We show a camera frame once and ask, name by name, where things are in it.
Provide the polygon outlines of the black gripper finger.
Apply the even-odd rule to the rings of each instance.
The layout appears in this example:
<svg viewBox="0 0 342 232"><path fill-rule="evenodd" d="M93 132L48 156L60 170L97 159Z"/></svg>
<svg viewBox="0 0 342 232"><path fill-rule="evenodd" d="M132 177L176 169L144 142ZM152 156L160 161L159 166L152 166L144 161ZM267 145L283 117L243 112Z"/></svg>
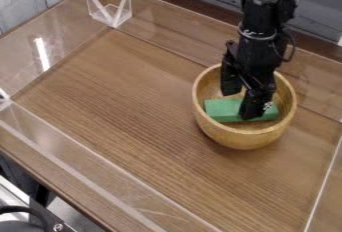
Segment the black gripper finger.
<svg viewBox="0 0 342 232"><path fill-rule="evenodd" d="M241 100L239 115L243 120L251 120L263 116L272 105L272 95L276 91L276 84L268 83L263 86L243 84L245 88Z"/></svg>
<svg viewBox="0 0 342 232"><path fill-rule="evenodd" d="M220 91L224 96L237 94L241 90L241 82L227 59L221 60L220 66Z"/></svg>

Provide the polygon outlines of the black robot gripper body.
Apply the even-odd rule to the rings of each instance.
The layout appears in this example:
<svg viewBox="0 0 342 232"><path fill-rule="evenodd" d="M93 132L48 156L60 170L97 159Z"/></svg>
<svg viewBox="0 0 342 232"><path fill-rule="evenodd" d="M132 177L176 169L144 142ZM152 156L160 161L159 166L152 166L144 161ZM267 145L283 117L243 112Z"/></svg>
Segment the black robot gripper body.
<svg viewBox="0 0 342 232"><path fill-rule="evenodd" d="M239 42L225 43L227 59L237 73L241 86L263 86L275 83L273 72L284 61L287 32L272 30L269 34L239 29Z"/></svg>

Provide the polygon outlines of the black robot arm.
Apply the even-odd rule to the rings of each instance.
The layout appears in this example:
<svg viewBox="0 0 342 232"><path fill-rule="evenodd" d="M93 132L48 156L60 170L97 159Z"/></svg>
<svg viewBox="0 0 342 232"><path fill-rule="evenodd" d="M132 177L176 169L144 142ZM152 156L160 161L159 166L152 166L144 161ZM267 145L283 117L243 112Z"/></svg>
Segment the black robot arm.
<svg viewBox="0 0 342 232"><path fill-rule="evenodd" d="M220 65L220 91L224 96L245 88L239 116L249 120L263 116L276 92L273 73L283 62L292 37L286 28L294 18L295 0L241 0L243 19L239 42L225 43Z"/></svg>

